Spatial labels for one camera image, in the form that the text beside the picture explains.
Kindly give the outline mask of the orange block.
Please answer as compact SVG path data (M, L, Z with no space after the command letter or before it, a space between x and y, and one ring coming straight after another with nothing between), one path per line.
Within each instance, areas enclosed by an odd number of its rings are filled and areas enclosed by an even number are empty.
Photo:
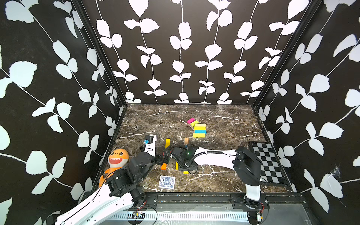
M167 169L167 164L164 163L162 166L161 166L161 170L166 170Z

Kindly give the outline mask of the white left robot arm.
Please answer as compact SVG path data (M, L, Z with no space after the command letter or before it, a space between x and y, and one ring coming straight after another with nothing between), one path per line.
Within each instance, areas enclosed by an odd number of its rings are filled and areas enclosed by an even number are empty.
M114 171L105 183L91 196L70 211L58 216L55 225L98 225L112 215L132 207L139 209L146 205L147 196L140 183L154 165L169 162L166 153L152 156L141 152Z

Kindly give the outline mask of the yellow-green long block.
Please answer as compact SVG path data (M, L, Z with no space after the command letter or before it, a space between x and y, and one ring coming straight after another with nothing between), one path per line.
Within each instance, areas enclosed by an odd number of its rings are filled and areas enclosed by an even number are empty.
M193 138L203 138L205 136L205 133L193 133Z

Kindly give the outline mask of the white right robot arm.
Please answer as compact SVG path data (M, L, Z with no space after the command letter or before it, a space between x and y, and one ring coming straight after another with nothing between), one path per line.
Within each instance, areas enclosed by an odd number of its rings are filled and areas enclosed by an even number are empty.
M246 188L248 200L260 201L261 160L244 146L236 150L209 150L196 146L169 146L165 155L178 163L180 171L195 171L199 166L225 167L236 172Z

